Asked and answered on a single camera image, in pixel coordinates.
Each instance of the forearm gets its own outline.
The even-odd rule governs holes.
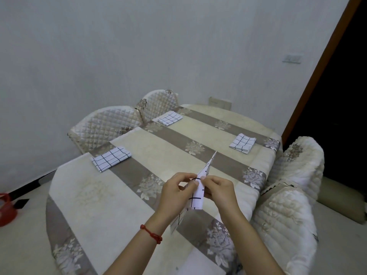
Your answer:
[[[240,211],[227,214],[223,222],[246,274],[284,274],[260,236]]]
[[[168,225],[169,220],[157,213],[145,222],[146,228],[157,235],[162,235]],[[136,229],[139,231],[104,273],[105,275],[143,274],[157,246],[157,241],[147,231],[140,230],[139,227]]]

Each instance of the green mat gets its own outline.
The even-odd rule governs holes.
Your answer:
[[[323,177],[317,201],[360,224],[365,223],[365,199],[357,190]]]

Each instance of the bracelet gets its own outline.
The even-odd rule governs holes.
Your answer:
[[[156,240],[157,244],[160,244],[161,241],[163,240],[162,236],[159,236],[157,234],[154,234],[154,233],[150,232],[144,225],[140,225],[140,229],[141,230],[146,230],[149,233],[149,235]]]

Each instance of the person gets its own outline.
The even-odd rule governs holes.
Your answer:
[[[199,184],[198,181],[192,180],[194,178],[196,178],[194,173],[177,173],[163,185],[158,209],[145,223],[150,232],[161,236],[172,220],[184,209],[187,200]],[[204,196],[213,200],[218,207],[222,222],[231,236],[246,274],[284,274],[242,214],[233,183],[217,176],[201,177],[200,180],[205,186]],[[179,185],[182,181],[189,183],[186,188]],[[104,274],[142,274],[157,243],[147,231],[139,230]]]

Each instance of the red plastic container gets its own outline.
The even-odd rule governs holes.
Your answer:
[[[9,194],[0,193],[0,200],[4,201],[4,204],[0,205],[0,226],[5,226],[14,220],[18,211],[13,207]]]

